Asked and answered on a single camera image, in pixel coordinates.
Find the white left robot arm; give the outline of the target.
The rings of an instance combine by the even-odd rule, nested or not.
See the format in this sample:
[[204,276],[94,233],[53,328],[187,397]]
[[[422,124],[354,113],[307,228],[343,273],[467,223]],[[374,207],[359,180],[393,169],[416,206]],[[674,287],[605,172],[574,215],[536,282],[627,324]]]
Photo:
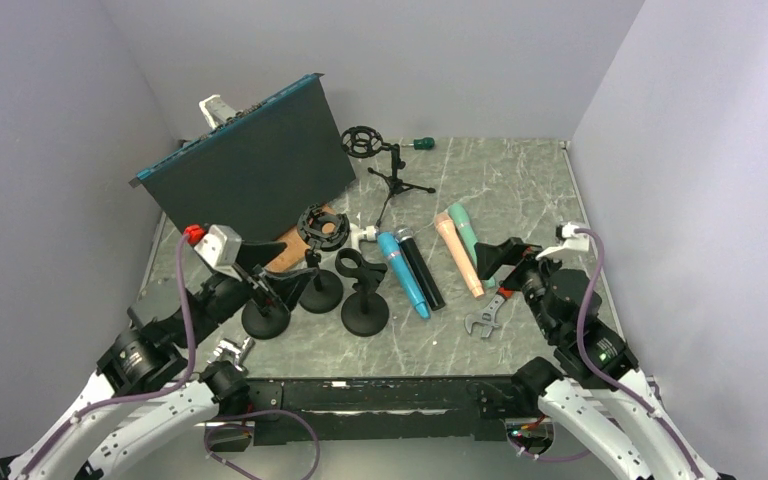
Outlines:
[[184,233],[174,278],[130,308],[131,326],[55,424],[25,452],[0,458],[0,479],[113,479],[196,424],[241,428],[269,414],[246,377],[243,348],[204,367],[197,349],[247,303],[288,319],[316,270],[267,271],[283,250],[221,228]]

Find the blue microphone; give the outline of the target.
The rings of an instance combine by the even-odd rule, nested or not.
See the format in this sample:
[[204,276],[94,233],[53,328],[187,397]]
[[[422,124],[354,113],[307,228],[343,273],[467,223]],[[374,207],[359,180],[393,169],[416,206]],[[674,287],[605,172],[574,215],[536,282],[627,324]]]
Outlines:
[[431,311],[425,296],[415,280],[395,236],[390,232],[381,232],[377,235],[377,244],[415,311],[422,319],[430,319]]

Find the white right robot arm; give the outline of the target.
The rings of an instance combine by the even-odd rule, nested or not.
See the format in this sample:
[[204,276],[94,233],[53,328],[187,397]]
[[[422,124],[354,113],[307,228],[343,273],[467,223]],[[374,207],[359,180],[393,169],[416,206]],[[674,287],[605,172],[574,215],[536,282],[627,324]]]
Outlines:
[[479,277],[511,267],[503,287],[522,294],[553,349],[553,361],[535,358],[512,375],[513,406],[561,424],[618,479],[724,478],[690,446],[630,346],[600,319],[595,277],[563,267],[561,254],[589,249],[601,269],[602,239],[580,226],[553,248],[516,237],[476,246]]

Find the silver black microphone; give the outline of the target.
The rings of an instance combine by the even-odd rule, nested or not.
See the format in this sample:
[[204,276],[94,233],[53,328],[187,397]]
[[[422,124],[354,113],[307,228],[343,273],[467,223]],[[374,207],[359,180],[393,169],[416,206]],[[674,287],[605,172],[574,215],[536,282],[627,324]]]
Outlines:
[[428,308],[431,311],[441,310],[446,306],[446,302],[420,252],[414,231],[407,226],[401,226],[395,230],[394,236],[424,295]]

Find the pink microphone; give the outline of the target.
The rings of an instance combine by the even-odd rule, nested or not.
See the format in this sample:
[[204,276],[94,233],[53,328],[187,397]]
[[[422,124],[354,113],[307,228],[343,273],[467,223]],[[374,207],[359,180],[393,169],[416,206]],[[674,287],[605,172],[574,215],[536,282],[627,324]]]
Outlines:
[[471,295],[474,298],[483,296],[485,291],[482,282],[472,265],[471,257],[460,240],[452,218],[446,212],[438,213],[434,217],[434,225],[436,231],[444,240]]

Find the mint green microphone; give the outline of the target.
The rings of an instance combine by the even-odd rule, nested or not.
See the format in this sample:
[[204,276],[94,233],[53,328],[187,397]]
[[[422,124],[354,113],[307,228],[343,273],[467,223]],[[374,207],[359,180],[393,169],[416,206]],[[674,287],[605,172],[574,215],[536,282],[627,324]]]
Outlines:
[[[476,253],[474,250],[474,246],[478,242],[478,239],[471,226],[471,220],[469,218],[469,215],[467,214],[465,208],[460,203],[452,204],[448,208],[446,213],[448,213],[449,216],[454,221],[460,240],[464,248],[466,249],[467,253],[471,257],[472,265],[476,271]],[[495,283],[495,280],[491,278],[490,280],[483,280],[481,282],[482,282],[483,288],[485,288],[485,287],[492,287]]]

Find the black round base clip stand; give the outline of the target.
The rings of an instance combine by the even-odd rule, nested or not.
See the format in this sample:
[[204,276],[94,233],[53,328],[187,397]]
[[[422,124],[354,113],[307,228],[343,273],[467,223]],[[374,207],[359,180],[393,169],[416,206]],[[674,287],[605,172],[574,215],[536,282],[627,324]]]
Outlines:
[[257,340],[279,336],[288,328],[290,319],[290,310],[282,302],[257,296],[246,302],[241,313],[243,329]]

